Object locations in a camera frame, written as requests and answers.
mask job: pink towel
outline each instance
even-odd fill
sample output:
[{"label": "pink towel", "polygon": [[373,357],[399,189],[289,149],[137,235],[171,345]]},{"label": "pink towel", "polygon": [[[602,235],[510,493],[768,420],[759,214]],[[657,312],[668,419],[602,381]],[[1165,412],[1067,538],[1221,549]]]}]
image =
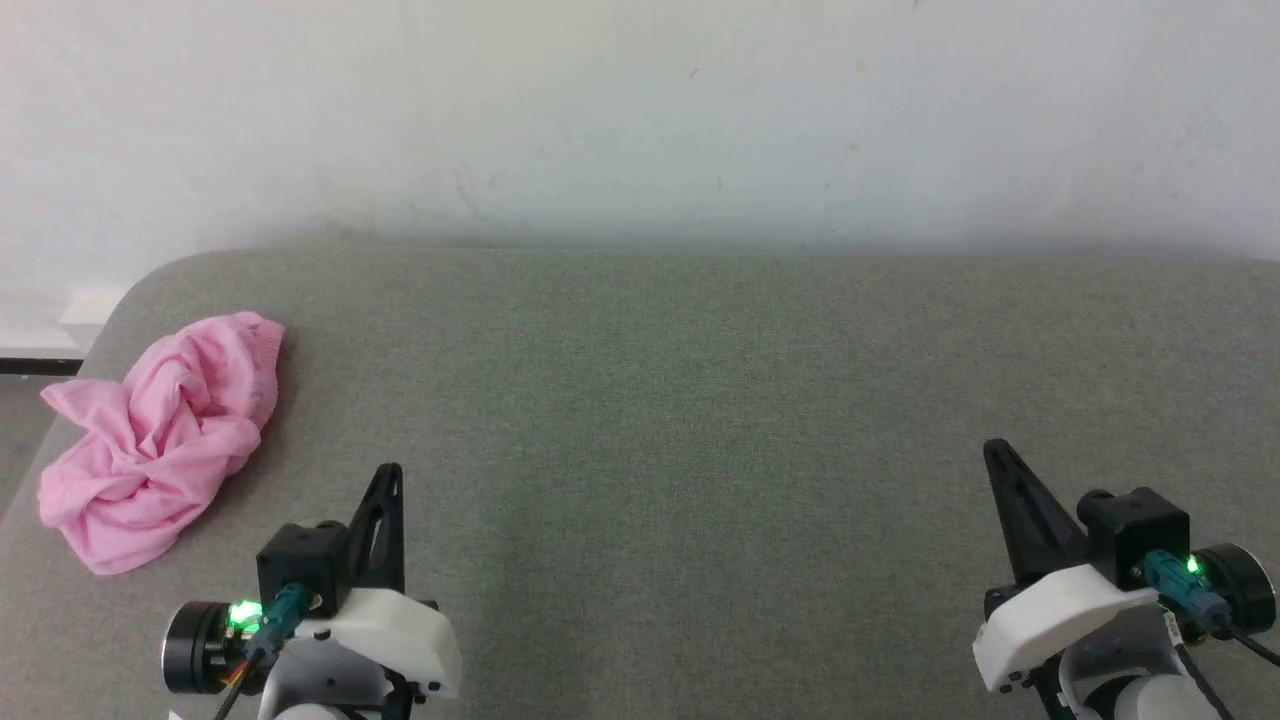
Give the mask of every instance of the pink towel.
[{"label": "pink towel", "polygon": [[255,313],[155,342],[123,383],[49,386],[87,434],[40,477],[40,519],[99,575],[159,557],[244,466],[275,410],[284,328]]}]

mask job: white wall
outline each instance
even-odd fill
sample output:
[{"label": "white wall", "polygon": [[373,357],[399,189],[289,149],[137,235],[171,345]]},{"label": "white wall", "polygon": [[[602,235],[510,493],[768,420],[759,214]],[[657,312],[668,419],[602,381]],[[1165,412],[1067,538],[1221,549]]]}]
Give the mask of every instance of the white wall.
[{"label": "white wall", "polygon": [[1280,5],[6,0],[0,347],[283,242],[1280,256]]}]

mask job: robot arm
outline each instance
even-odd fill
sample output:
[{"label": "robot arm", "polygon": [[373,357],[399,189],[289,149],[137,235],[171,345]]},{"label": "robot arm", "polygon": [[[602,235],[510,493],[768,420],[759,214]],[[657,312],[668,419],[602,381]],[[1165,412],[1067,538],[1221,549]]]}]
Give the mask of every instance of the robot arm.
[{"label": "robot arm", "polygon": [[1275,623],[1253,556],[1233,544],[1192,552],[1189,516],[1149,488],[1085,495],[1085,536],[1009,443],[984,454],[1014,570],[1014,584],[987,591],[973,643],[987,689],[1034,687],[1051,720],[1230,720],[1184,637]]},{"label": "robot arm", "polygon": [[161,650],[169,689],[230,687],[218,717],[238,694],[261,693],[259,720],[407,720],[428,696],[457,698],[462,656],[449,620],[404,596],[401,492],[401,468],[387,464],[349,525],[280,528],[257,555],[262,603],[179,609]]}]

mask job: teal connector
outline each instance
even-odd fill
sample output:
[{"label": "teal connector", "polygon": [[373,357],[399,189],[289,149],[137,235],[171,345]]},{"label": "teal connector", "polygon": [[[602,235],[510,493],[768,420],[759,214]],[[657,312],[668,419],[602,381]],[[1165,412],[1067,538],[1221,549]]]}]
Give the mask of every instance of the teal connector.
[{"label": "teal connector", "polygon": [[246,646],[250,657],[257,657],[257,666],[266,667],[275,662],[275,656],[284,643],[293,637],[302,620],[311,610],[311,591],[301,583],[284,585],[262,612],[261,628],[253,633],[253,639]]},{"label": "teal connector", "polygon": [[1217,618],[1231,618],[1231,606],[1226,600],[1213,592],[1204,578],[1192,573],[1188,561],[1179,560],[1171,552],[1148,552],[1143,560],[1143,577],[1148,585],[1185,610],[1192,621],[1206,632],[1219,629]]}]

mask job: black cable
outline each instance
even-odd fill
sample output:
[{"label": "black cable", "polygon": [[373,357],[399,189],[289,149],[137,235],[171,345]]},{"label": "black cable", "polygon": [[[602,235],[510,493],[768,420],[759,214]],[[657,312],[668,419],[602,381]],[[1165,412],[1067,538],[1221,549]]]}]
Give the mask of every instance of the black cable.
[{"label": "black cable", "polygon": [[1240,641],[1240,644],[1252,650],[1254,653],[1257,653],[1258,657],[1266,660],[1267,662],[1275,665],[1276,667],[1280,667],[1280,655],[1276,655],[1275,651],[1267,648],[1265,644],[1251,638],[1248,634],[1244,633],[1244,630],[1240,629],[1239,625],[1233,623],[1229,618],[1222,618],[1221,615],[1217,616],[1217,624],[1220,628],[1222,628],[1222,630],[1226,632],[1226,634]]},{"label": "black cable", "polygon": [[248,678],[257,667],[257,662],[262,657],[261,653],[261,650],[253,651],[253,655],[248,656],[248,660],[244,661],[244,670],[242,670],[239,676],[236,678],[236,682],[232,683],[232,692],[227,696],[227,700],[223,701],[221,707],[218,708],[218,715],[214,715],[214,720],[227,720],[227,714],[232,711],[232,706],[236,705],[236,701],[239,698],[241,685],[244,684],[244,679]]},{"label": "black cable", "polygon": [[1187,652],[1187,646],[1183,643],[1178,643],[1176,646],[1174,646],[1174,648],[1178,651],[1178,659],[1181,660],[1183,666],[1187,667],[1187,674],[1190,675],[1192,680],[1196,682],[1196,687],[1199,688],[1201,694],[1204,696],[1204,700],[1207,700],[1208,703],[1213,706],[1213,710],[1217,711],[1217,716],[1221,717],[1222,720],[1233,720],[1231,711],[1226,708],[1226,705],[1222,702],[1222,698],[1217,697],[1217,693],[1213,692],[1212,685],[1210,685],[1208,680],[1204,679],[1204,675],[1199,671],[1199,667],[1197,667],[1196,664],[1192,662],[1192,653]]}]

